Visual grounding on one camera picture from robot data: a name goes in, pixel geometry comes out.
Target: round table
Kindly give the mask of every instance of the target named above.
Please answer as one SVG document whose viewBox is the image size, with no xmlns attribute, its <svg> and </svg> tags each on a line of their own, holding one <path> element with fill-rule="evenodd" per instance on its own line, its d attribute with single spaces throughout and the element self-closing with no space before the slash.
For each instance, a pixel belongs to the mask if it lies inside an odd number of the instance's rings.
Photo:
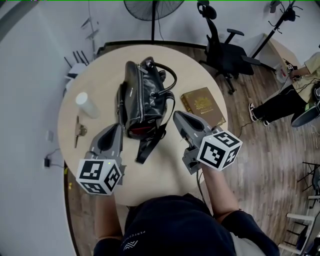
<svg viewBox="0 0 320 256">
<path fill-rule="evenodd" d="M 223 95 L 211 75 L 189 56 L 162 46 L 133 45 L 104 54 L 93 61 L 72 83 L 62 101 L 58 118 L 58 140 L 63 158 L 70 171 L 76 175 L 79 159 L 85 157 L 92 139 L 105 127 L 116 123 L 116 93 L 125 77 L 127 61 L 140 63 L 152 56 L 157 63 L 168 66 L 177 75 L 177 83 L 172 90 L 175 95 L 175 110 L 186 111 L 180 97 L 182 94 L 208 87 L 218 104 L 225 120 L 221 127 L 228 129 L 228 115 Z M 164 87 L 173 78 L 167 73 Z M 79 110 L 75 99 L 86 92 L 96 104 L 101 115 L 91 119 Z M 172 100 L 168 100 L 171 112 Z M 78 138 L 75 148 L 75 126 L 79 122 L 87 127 L 87 134 Z M 126 165 L 123 184 L 114 191 L 118 204 L 136 206 L 148 199 L 166 195 L 184 195 L 197 186 L 196 175 L 190 175 L 182 161 L 186 141 L 180 136 L 172 118 L 166 127 L 166 136 L 158 143 L 144 164 L 135 162 L 139 141 L 123 136 L 122 164 Z"/>
</svg>

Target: shirt sleeve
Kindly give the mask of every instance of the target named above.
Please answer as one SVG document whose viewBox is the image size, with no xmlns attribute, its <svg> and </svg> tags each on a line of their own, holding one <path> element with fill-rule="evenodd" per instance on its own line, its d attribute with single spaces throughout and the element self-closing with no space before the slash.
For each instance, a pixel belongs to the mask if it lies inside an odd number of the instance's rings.
<svg viewBox="0 0 320 256">
<path fill-rule="evenodd" d="M 320 51 L 312 55 L 311 58 L 308 59 L 304 64 L 306 68 L 309 70 L 310 74 L 312 74 L 317 69 L 319 69 L 320 68 Z"/>
<path fill-rule="evenodd" d="M 277 245 L 262 232 L 250 214 L 241 210 L 234 211 L 221 224 L 238 238 L 255 243 L 266 256 L 280 255 Z"/>
<path fill-rule="evenodd" d="M 119 254 L 121 241 L 114 238 L 105 238 L 97 242 L 93 256 L 116 256 Z"/>
</svg>

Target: book cover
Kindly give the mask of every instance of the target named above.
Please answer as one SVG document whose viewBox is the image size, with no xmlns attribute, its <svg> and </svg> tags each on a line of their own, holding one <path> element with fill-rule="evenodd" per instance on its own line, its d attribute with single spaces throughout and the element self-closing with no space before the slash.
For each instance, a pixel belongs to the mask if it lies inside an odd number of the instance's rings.
<svg viewBox="0 0 320 256">
<path fill-rule="evenodd" d="M 203 118 L 211 127 L 226 122 L 220 108 L 207 87 L 182 94 L 181 100 L 186 110 Z"/>
</svg>

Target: black leather handbag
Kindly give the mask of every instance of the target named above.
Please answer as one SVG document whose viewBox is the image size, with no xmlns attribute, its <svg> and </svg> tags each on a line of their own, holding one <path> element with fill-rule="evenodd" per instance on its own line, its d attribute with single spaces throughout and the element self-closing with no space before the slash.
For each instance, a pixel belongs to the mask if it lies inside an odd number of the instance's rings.
<svg viewBox="0 0 320 256">
<path fill-rule="evenodd" d="M 174 82 L 164 88 L 166 71 Z M 158 142 L 166 135 L 167 123 L 175 108 L 175 96 L 171 92 L 177 83 L 175 72 L 148 57 L 141 63 L 128 61 L 125 77 L 117 92 L 118 121 L 129 138 L 140 140 L 136 162 L 143 164 Z M 169 119 L 161 125 L 166 112 L 167 100 L 173 100 Z"/>
</svg>

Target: white cup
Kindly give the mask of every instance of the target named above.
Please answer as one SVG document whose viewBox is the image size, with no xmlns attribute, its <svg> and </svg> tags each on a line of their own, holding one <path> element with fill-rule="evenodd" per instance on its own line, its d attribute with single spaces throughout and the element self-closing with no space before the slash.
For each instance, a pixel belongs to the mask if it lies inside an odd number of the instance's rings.
<svg viewBox="0 0 320 256">
<path fill-rule="evenodd" d="M 81 92 L 75 98 L 75 103 L 83 110 L 90 118 L 96 119 L 100 116 L 100 111 L 97 106 L 89 99 L 86 92 Z"/>
</svg>

